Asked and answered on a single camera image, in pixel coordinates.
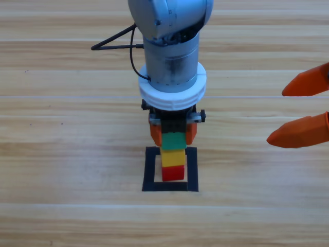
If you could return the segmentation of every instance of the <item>wooden table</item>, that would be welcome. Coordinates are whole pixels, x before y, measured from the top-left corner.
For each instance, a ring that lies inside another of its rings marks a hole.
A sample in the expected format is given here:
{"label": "wooden table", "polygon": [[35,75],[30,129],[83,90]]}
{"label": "wooden table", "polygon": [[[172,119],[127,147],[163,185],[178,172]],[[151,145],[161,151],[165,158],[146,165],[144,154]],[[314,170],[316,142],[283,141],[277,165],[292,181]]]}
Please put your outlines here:
{"label": "wooden table", "polygon": [[328,16],[327,0],[215,0],[200,192],[142,192],[153,141],[129,53],[90,50],[132,24],[127,1],[0,0],[0,246],[329,246],[329,144],[266,142],[329,110],[281,97],[329,61]]}

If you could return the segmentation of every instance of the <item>black tape square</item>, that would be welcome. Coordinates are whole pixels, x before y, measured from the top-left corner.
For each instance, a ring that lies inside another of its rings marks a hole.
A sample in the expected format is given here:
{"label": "black tape square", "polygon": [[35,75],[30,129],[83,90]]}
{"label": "black tape square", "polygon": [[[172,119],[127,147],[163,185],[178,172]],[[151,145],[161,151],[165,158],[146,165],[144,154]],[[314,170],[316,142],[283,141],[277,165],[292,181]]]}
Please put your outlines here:
{"label": "black tape square", "polygon": [[160,148],[146,147],[145,170],[142,191],[199,191],[197,171],[197,148],[188,147],[187,182],[154,182],[155,157],[160,155]]}

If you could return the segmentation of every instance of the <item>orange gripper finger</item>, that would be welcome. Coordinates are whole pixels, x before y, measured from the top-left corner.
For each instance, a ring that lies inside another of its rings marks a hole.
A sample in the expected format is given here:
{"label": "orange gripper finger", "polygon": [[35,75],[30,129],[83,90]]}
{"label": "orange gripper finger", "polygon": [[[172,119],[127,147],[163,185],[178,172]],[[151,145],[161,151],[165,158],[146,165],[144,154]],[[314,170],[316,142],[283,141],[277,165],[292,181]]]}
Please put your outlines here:
{"label": "orange gripper finger", "polygon": [[186,144],[192,145],[197,132],[197,123],[188,123],[186,130]]}
{"label": "orange gripper finger", "polygon": [[161,125],[153,125],[150,123],[150,131],[155,145],[162,146]]}
{"label": "orange gripper finger", "polygon": [[312,96],[329,89],[329,63],[300,73],[282,91],[283,96]]}
{"label": "orange gripper finger", "polygon": [[273,146],[302,148],[329,141],[328,112],[285,123],[267,139]]}

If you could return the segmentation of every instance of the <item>green block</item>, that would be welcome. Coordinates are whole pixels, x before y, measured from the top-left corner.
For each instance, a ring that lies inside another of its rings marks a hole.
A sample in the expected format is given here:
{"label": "green block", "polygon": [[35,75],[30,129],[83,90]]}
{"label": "green block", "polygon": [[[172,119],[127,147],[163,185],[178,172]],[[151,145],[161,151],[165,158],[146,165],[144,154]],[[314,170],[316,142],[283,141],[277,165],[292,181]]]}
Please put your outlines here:
{"label": "green block", "polygon": [[186,133],[169,132],[162,133],[163,150],[180,150],[186,149]]}

